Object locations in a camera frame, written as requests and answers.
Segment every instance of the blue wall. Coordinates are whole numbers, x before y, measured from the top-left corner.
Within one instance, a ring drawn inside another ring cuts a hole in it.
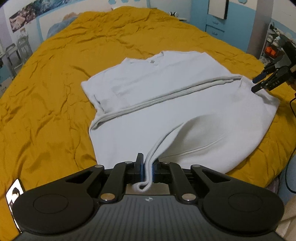
[[[192,0],[190,23],[202,31],[206,30],[208,5],[209,0]],[[229,2],[227,19],[217,18],[217,21],[223,25],[222,40],[246,52],[252,35],[255,15],[255,10]]]
[[[255,15],[254,9],[229,2],[223,40],[246,52],[252,35]]]

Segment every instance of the white hoodie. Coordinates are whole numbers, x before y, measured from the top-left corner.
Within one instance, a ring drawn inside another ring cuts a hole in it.
[[[106,169],[145,158],[147,185],[155,159],[226,173],[258,146],[279,101],[231,74],[206,53],[163,51],[121,64],[81,84],[97,109],[89,128]]]

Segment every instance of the chair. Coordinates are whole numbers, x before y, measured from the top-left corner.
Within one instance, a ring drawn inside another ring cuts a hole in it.
[[[16,54],[17,57],[18,57],[18,60],[17,61],[12,61],[11,57],[13,54]],[[6,58],[8,59],[9,63],[10,63],[10,71],[13,75],[13,77],[16,77],[17,73],[16,73],[16,69],[21,67],[23,65],[23,62],[22,62],[22,59],[20,57],[20,54],[18,52],[18,48],[15,44],[11,44],[9,45],[7,48],[6,48],[6,51],[5,51],[5,55],[6,55]]]
[[[21,58],[22,58],[22,62],[26,63],[27,60],[31,57],[31,55],[33,54],[31,46],[29,44],[29,37],[28,36],[23,36],[20,37],[17,40],[17,48],[20,52]]]

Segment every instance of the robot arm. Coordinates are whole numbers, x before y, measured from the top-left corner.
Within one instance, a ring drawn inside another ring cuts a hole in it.
[[[253,83],[256,84],[252,87],[254,93],[261,89],[273,90],[286,81],[294,83],[296,78],[296,46],[283,34],[278,36],[278,40],[279,46],[282,47],[285,54],[273,60],[261,74],[253,79]],[[268,74],[272,75],[260,82]]]

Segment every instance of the bed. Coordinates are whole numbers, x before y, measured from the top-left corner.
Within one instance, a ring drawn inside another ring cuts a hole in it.
[[[29,190],[96,164],[88,133],[96,111],[81,82],[125,57],[148,58],[162,50],[207,52],[248,78],[263,69],[255,57],[157,9],[81,14],[41,44],[0,99],[1,241],[17,235],[5,200],[16,178]],[[228,173],[261,187],[283,170],[296,145],[293,90],[283,84],[272,95],[281,104],[269,131]]]

